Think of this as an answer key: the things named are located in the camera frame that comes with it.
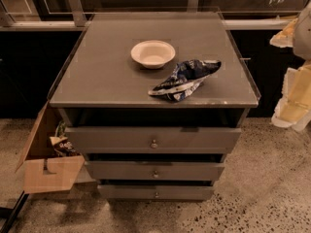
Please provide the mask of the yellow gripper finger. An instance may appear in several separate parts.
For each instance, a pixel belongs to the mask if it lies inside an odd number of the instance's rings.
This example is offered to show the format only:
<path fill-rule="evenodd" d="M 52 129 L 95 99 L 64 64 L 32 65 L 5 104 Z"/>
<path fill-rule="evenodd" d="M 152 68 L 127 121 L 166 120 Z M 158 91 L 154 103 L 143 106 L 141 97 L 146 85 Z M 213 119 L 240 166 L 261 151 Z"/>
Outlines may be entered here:
<path fill-rule="evenodd" d="M 282 97 L 271 118 L 273 125 L 302 131 L 311 121 L 311 62 L 298 69 L 288 68 L 284 76 Z"/>
<path fill-rule="evenodd" d="M 294 27 L 297 19 L 289 22 L 281 31 L 275 34 L 269 41 L 269 44 L 277 48 L 291 48 L 293 46 Z"/>

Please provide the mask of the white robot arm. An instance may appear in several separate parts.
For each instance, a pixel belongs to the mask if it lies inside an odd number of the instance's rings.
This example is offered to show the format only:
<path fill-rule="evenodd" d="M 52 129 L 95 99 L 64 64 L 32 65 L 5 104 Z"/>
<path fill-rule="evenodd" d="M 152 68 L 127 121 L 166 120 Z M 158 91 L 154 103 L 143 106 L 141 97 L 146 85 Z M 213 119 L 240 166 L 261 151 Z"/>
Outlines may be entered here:
<path fill-rule="evenodd" d="M 277 127 L 302 131 L 311 121 L 311 2 L 297 18 L 271 38 L 270 44 L 292 48 L 294 54 L 304 60 L 298 69 L 287 69 L 282 97 L 271 118 Z"/>

